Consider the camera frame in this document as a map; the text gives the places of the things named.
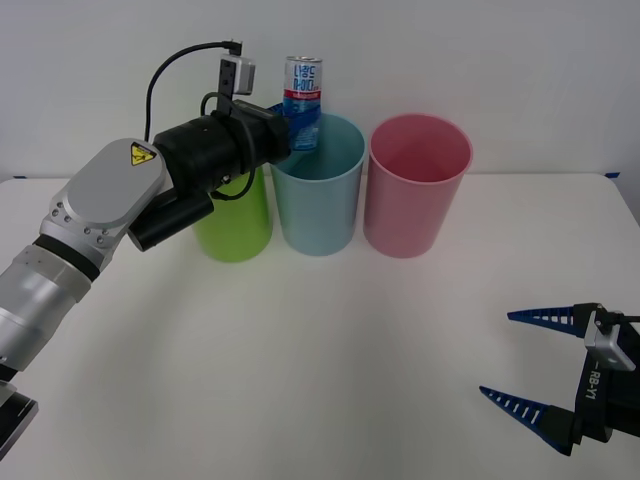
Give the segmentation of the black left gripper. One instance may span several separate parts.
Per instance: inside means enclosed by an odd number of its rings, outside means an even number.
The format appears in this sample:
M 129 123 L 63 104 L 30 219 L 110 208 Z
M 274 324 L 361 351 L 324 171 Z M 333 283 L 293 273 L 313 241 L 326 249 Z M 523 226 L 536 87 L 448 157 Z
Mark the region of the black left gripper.
M 283 104 L 278 103 L 267 109 L 242 100 L 235 100 L 234 104 L 241 116 L 236 112 L 232 114 L 232 137 L 236 146 L 233 172 L 250 170 L 248 140 L 240 119 L 246 123 L 253 139 L 257 167 L 286 160 L 290 155 L 289 124 L 283 117 Z

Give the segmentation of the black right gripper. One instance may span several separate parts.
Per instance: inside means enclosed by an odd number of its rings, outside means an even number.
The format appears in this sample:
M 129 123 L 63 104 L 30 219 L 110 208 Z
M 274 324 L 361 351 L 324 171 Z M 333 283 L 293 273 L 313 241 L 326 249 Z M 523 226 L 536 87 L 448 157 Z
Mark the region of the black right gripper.
M 639 435 L 637 316 L 596 315 L 599 303 L 512 311 L 510 321 L 573 335 L 587 354 L 575 412 L 480 386 L 494 405 L 556 452 L 570 456 L 584 436 L 606 443 L 614 430 Z

